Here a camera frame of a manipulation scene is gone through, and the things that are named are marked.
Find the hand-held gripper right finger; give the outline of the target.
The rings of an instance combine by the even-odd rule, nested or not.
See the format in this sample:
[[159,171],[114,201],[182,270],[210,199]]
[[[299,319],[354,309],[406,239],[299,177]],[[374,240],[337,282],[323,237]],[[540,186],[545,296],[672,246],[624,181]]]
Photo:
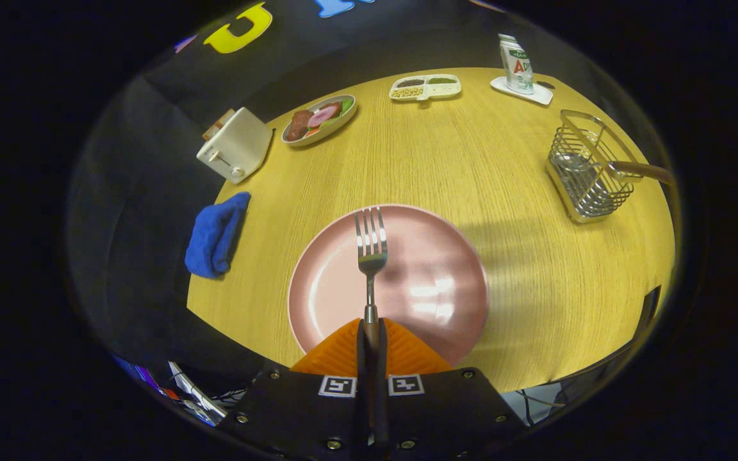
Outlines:
[[379,329],[379,449],[388,460],[492,460],[527,425],[478,368],[452,368],[401,324]]

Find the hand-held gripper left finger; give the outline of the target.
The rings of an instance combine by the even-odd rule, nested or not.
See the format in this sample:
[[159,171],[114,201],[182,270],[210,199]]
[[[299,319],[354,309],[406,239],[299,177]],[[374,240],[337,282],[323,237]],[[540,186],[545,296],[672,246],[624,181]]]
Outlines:
[[355,319],[301,361],[267,368],[218,432],[266,460],[361,460],[367,447],[365,336]]

